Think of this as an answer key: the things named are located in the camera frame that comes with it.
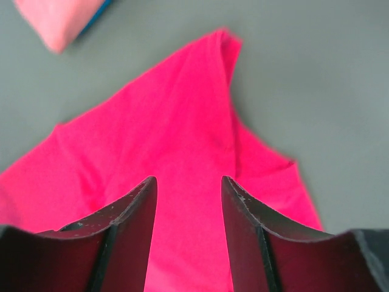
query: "black plastic part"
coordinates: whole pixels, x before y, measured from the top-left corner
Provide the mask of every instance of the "black plastic part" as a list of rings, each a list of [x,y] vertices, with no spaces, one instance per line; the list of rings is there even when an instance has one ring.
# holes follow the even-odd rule
[[[0,291],[143,291],[156,202],[148,178],[60,231],[0,226]]]
[[[388,230],[316,231],[227,177],[222,208],[235,292],[389,291]]]

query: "blue edge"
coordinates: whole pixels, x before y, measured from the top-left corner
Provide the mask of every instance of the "blue edge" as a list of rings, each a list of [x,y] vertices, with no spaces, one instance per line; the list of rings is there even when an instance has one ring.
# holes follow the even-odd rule
[[[88,30],[88,28],[90,28],[90,26],[96,21],[97,18],[100,17],[100,15],[104,12],[104,10],[107,8],[108,5],[110,5],[110,3],[112,2],[112,0],[105,0],[103,5],[100,6],[100,8],[98,9],[98,11],[95,13],[95,15],[92,17],[92,19],[88,22],[88,24],[86,25],[86,27],[84,27],[84,29],[80,32],[79,35],[82,35],[83,33],[85,33],[85,31]]]

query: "pink fabric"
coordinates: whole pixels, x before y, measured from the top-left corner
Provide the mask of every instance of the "pink fabric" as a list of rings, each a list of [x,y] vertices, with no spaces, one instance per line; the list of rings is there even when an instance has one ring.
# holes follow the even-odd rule
[[[14,0],[44,44],[61,53],[84,29],[104,0]]]
[[[0,176],[18,214],[1,220],[33,232],[59,229],[156,176],[146,292],[232,291],[223,175],[321,229],[296,163],[267,148],[232,107],[229,84],[240,47],[224,30],[206,35],[57,126]]]

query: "fabric fold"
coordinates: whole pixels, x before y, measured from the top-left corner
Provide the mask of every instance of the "fabric fold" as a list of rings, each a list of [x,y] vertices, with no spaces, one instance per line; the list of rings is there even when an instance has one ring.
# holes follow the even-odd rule
[[[8,212],[19,218],[11,223],[33,232],[59,229],[156,176],[146,292],[232,291],[224,175],[321,229],[295,162],[258,140],[233,109],[229,85],[240,47],[228,31],[217,30],[56,127],[0,175],[0,189],[13,201]]]

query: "gray floor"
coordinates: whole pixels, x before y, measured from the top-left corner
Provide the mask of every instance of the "gray floor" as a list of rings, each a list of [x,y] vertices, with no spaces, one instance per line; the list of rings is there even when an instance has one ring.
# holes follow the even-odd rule
[[[389,227],[389,1],[117,1],[61,56],[0,2],[0,171],[186,42],[245,40],[245,123],[297,158],[329,232]]]

